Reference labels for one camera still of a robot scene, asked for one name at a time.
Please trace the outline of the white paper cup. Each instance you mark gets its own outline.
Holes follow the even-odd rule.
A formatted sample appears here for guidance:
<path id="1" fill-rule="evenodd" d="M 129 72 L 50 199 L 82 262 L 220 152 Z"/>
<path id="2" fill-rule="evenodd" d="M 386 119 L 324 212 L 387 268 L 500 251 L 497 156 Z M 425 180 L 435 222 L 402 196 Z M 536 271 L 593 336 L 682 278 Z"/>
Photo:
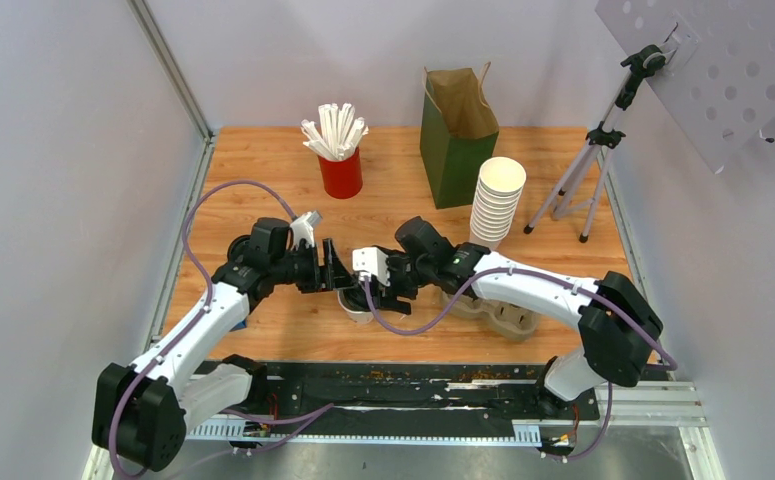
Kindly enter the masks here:
<path id="1" fill-rule="evenodd" d="M 366 304 L 366 301 L 351 289 L 337 292 L 338 303 L 349 319 L 359 325 L 365 325 L 373 321 L 374 315 Z"/>

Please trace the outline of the black coffee lid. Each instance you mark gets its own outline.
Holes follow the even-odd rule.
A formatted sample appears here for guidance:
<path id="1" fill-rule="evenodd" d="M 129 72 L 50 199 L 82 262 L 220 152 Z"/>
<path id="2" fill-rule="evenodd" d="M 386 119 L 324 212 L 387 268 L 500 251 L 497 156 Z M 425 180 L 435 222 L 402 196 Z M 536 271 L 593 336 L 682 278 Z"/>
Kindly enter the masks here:
<path id="1" fill-rule="evenodd" d="M 370 288 L 359 283 L 354 288 L 338 291 L 341 305 L 352 312 L 370 311 L 373 306 L 373 298 L 376 297 Z"/>

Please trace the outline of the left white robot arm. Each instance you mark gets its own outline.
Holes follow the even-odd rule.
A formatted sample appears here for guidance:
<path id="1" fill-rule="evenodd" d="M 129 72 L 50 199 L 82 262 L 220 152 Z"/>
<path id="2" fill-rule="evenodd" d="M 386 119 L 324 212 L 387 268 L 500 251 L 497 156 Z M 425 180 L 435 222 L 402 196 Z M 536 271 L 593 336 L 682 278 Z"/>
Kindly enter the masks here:
<path id="1" fill-rule="evenodd" d="M 236 238 L 210 288 L 168 334 L 130 365 L 112 363 L 102 371 L 93 443 L 159 472 L 186 435 L 213 415 L 232 406 L 261 411 L 269 400 L 266 365 L 230 355 L 202 378 L 192 376 L 276 286 L 294 285 L 302 293 L 351 286 L 332 241 L 315 242 L 320 220 L 316 211 L 292 222 L 262 217 L 250 234 Z"/>

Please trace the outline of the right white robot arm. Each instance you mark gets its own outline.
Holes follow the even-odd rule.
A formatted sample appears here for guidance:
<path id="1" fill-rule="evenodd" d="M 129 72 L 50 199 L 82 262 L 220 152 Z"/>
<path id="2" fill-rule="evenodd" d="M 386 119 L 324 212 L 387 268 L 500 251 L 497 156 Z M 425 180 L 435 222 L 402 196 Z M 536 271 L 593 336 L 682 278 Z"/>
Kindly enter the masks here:
<path id="1" fill-rule="evenodd" d="M 624 274 L 601 279 L 549 272 L 472 242 L 452 244 L 419 216 L 395 233 L 400 247 L 354 250 L 352 264 L 374 314 L 396 301 L 406 307 L 432 285 L 450 295 L 499 302 L 553 318 L 579 333 L 581 345 L 553 358 L 534 390 L 534 403 L 559 417 L 584 391 L 602 383 L 636 386 L 659 350 L 663 323 Z"/>

